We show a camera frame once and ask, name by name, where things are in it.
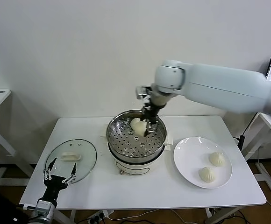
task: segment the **white desk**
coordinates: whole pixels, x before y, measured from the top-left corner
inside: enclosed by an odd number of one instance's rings
[[[246,160],[248,160],[261,147],[263,143],[268,140],[271,141],[271,116],[260,113],[258,117],[264,121],[264,124],[257,135],[242,151],[242,154]],[[255,165],[260,172],[260,174],[255,174],[255,178],[258,181],[265,181],[271,190],[271,177],[268,175],[267,170],[262,165],[262,163],[256,163]]]
[[[229,207],[207,220],[207,224],[212,224],[242,206],[266,203],[262,190],[221,117],[162,119],[174,139],[173,148],[180,140],[190,136],[205,137],[222,146],[233,165],[228,184],[219,189],[202,189],[192,185],[177,171],[171,156],[173,150],[164,152],[158,167],[146,175],[120,175],[107,148],[107,140],[100,137],[102,127],[111,118],[61,118],[44,148],[20,204],[36,205],[45,191],[43,168],[47,156],[62,142],[79,138],[94,144],[97,163],[85,179],[60,192],[57,200],[60,210]]]
[[[11,91],[10,90],[1,90],[0,91],[5,91],[3,93],[0,93],[0,105],[4,100],[10,95]],[[14,163],[29,177],[32,176],[33,173],[33,168],[26,162],[24,161],[13,149],[13,147],[0,135],[0,144],[6,149],[6,151],[13,156],[14,158]],[[11,179],[11,178],[2,178],[6,171],[6,168],[1,168],[0,169],[0,185],[5,185],[5,186],[26,186],[29,179]]]

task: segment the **white robotic arm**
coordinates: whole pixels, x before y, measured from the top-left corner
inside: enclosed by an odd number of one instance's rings
[[[149,120],[176,95],[226,111],[271,114],[271,81],[255,71],[166,60],[146,88],[137,87],[137,95],[149,96],[143,109]]]

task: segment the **table leg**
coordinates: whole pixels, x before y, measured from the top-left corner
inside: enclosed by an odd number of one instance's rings
[[[14,157],[15,164],[28,176],[31,177],[34,169],[22,159],[15,149],[0,135],[0,144]]]
[[[230,208],[222,208],[220,211],[216,212],[213,216],[205,220],[205,224],[215,224],[224,218],[232,215],[243,207],[230,207]]]
[[[54,210],[53,218],[60,224],[75,224],[75,222],[71,221],[66,215],[56,209]]]
[[[76,213],[76,210],[75,210],[75,209],[72,209],[71,214],[70,214],[70,220],[71,220],[72,222],[74,222],[75,213]]]
[[[267,136],[271,135],[271,129],[264,125],[255,138],[245,147],[242,151],[242,154],[247,161],[258,149],[259,147],[265,142]]]
[[[271,176],[268,174],[267,170],[265,169],[262,163],[255,163],[255,166],[259,170],[260,174],[254,174],[257,182],[265,181],[268,187],[271,190]]]

